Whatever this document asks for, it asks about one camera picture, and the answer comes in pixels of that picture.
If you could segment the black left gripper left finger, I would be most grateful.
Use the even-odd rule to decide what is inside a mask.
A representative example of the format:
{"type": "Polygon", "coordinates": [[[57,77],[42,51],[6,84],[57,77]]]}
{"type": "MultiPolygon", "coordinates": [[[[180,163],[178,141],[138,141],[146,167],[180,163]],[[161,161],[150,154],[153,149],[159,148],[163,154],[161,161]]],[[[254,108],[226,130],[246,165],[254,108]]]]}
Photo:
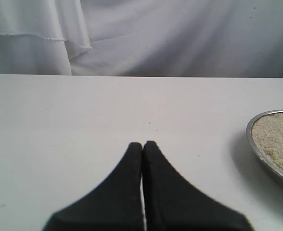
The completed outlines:
{"type": "Polygon", "coordinates": [[[142,231],[142,145],[129,144],[122,159],[86,196],[55,212],[46,231],[142,231]]]}

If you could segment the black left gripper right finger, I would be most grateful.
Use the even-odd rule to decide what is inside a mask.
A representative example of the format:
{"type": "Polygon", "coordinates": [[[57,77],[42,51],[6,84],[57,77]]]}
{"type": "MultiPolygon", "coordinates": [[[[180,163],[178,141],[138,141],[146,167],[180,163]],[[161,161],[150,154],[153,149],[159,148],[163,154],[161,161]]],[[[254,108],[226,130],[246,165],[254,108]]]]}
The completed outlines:
{"type": "Polygon", "coordinates": [[[142,184],[149,231],[251,231],[247,218],[192,186],[148,141],[142,153],[142,184]]]}

